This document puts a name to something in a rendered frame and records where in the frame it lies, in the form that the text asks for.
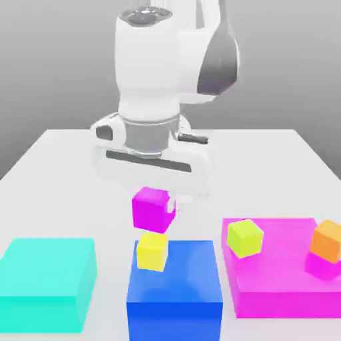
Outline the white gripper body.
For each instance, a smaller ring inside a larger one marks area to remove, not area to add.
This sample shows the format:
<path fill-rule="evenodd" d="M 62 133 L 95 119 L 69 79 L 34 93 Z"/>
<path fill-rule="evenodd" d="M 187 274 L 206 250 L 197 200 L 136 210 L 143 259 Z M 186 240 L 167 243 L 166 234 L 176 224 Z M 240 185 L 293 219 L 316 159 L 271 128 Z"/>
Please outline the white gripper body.
<path fill-rule="evenodd" d="M 90 156 L 96 173 L 105 180 L 131 188 L 148 186 L 177 196 L 196 198 L 209 194 L 207 145 L 179 143 L 159 159 L 142 159 L 92 145 Z"/>

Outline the small magenta cube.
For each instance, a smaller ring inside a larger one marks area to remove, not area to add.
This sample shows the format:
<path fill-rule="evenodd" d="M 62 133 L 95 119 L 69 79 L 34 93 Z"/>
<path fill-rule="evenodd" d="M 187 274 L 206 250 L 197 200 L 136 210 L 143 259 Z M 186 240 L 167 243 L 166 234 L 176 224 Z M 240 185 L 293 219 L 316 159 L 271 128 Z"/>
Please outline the small magenta cube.
<path fill-rule="evenodd" d="M 176 215 L 167 212 L 169 197 L 166 190 L 143 187 L 132 199 L 133 226 L 164 234 Z"/>

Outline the small yellow cube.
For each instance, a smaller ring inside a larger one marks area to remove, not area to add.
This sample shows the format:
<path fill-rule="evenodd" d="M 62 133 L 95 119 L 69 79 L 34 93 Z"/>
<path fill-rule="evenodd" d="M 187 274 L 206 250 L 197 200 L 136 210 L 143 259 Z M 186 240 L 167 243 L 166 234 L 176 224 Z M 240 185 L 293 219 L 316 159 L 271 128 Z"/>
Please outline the small yellow cube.
<path fill-rule="evenodd" d="M 137 244 L 137 266 L 143 270 L 162 272 L 169 253 L 166 234 L 144 232 Z"/>

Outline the small lime cube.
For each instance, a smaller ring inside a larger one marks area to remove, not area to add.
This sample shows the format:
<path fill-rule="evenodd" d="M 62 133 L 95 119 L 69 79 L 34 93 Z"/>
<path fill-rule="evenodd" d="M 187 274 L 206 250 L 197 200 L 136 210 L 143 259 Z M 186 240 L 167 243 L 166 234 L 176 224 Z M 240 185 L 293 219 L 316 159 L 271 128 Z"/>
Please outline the small lime cube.
<path fill-rule="evenodd" d="M 244 219 L 228 225 L 226 244 L 238 258 L 246 258 L 261 252 L 263 236 L 255 222 Z"/>

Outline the small orange cube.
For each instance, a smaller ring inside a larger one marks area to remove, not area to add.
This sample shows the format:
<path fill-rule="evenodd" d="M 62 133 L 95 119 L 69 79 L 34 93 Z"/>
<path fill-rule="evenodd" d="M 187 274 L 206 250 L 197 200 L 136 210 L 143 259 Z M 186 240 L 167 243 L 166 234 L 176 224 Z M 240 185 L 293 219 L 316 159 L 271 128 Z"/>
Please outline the small orange cube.
<path fill-rule="evenodd" d="M 325 220 L 312 235 L 310 252 L 324 260 L 336 264 L 341 260 L 341 225 Z"/>

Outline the large blue box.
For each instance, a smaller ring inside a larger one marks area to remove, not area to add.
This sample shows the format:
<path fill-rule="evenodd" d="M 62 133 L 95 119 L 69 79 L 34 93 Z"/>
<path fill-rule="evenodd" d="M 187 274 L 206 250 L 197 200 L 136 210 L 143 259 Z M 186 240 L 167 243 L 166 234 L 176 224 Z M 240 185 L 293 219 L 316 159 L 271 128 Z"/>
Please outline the large blue box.
<path fill-rule="evenodd" d="M 129 341 L 220 341 L 223 298 L 211 240 L 172 240 L 162 272 L 133 260 Z"/>

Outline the large pink box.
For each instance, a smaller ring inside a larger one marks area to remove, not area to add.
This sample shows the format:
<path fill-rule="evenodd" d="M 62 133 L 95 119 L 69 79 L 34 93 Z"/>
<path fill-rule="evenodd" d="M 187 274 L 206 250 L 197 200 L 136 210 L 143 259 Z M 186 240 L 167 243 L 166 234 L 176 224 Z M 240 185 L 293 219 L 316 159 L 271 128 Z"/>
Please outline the large pink box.
<path fill-rule="evenodd" d="M 221 247 L 237 318 L 341 318 L 341 261 L 329 263 L 309 251 L 313 218 L 254 218 L 263 231 L 262 251 L 237 257 Z"/>

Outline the large cyan box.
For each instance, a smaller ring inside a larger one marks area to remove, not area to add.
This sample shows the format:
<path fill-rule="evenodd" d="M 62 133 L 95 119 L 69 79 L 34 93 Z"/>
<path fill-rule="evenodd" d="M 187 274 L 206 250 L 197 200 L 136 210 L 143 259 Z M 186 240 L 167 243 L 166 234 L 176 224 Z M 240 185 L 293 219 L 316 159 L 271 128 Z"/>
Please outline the large cyan box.
<path fill-rule="evenodd" d="M 13 239 L 0 258 L 0 333 L 81 333 L 96 279 L 92 238 Z"/>

